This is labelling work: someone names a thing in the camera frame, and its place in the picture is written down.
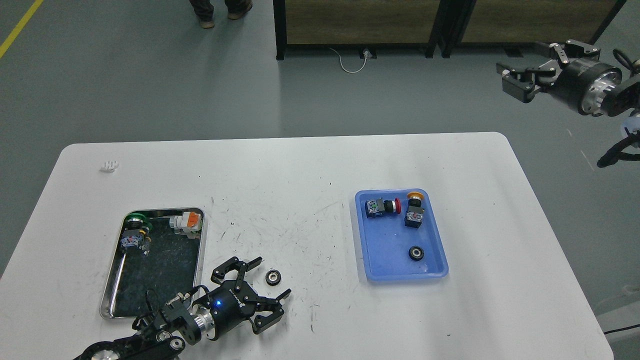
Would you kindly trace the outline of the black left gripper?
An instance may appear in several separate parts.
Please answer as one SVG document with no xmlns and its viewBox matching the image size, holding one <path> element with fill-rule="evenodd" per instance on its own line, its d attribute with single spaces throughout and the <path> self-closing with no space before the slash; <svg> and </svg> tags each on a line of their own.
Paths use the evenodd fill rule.
<svg viewBox="0 0 640 360">
<path fill-rule="evenodd" d="M 194 314 L 205 322 L 203 337 L 218 340 L 244 321 L 250 321 L 254 335 L 260 335 L 281 320 L 285 312 L 282 303 L 291 289 L 269 298 L 259 296 L 245 280 L 246 273 L 262 262 L 261 256 L 249 261 L 232 257 L 213 269 L 210 280 L 218 287 L 195 300 L 192 306 Z M 229 272 L 236 272 L 236 278 L 226 280 Z"/>
</svg>

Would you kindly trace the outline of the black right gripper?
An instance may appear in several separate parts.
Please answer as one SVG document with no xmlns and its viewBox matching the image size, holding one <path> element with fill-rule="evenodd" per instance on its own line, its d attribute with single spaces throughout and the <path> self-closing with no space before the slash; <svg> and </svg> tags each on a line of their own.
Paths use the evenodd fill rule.
<svg viewBox="0 0 640 360">
<path fill-rule="evenodd" d="M 600 48 L 567 39 L 562 43 L 537 41 L 535 52 L 555 61 L 526 67 L 496 64 L 503 92 L 526 104 L 540 92 L 549 91 L 554 100 L 581 116 L 605 114 L 602 109 L 605 97 L 621 84 L 622 71 L 611 64 L 596 61 L 601 56 Z M 568 66 L 560 71 L 557 62 Z"/>
</svg>

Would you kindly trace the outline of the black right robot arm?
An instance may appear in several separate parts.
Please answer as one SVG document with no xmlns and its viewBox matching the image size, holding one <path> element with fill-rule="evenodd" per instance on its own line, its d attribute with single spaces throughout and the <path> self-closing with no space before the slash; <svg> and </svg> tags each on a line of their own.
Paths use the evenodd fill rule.
<svg viewBox="0 0 640 360">
<path fill-rule="evenodd" d="M 621 125 L 621 140 L 596 164 L 605 168 L 621 161 L 637 162 L 638 153 L 626 150 L 639 147 L 639 61 L 615 48 L 612 54 L 619 66 L 604 63 L 597 46 L 576 39 L 537 42 L 535 52 L 546 61 L 525 67 L 496 64 L 503 91 L 522 103 L 548 94 L 581 116 L 616 117 L 630 111 Z"/>
</svg>

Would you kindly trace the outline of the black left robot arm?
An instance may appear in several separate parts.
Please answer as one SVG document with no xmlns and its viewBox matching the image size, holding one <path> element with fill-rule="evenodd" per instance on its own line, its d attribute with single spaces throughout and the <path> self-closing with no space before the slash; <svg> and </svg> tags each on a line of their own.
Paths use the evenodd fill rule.
<svg viewBox="0 0 640 360">
<path fill-rule="evenodd" d="M 242 322 L 248 322 L 255 335 L 263 333 L 283 317 L 282 303 L 291 290 L 274 298 L 259 295 L 245 276 L 262 261 L 231 257 L 213 269 L 214 289 L 196 285 L 161 305 L 148 302 L 147 312 L 132 323 L 133 335 L 94 342 L 78 359 L 177 360 L 187 346 L 204 338 L 217 341 Z"/>
</svg>

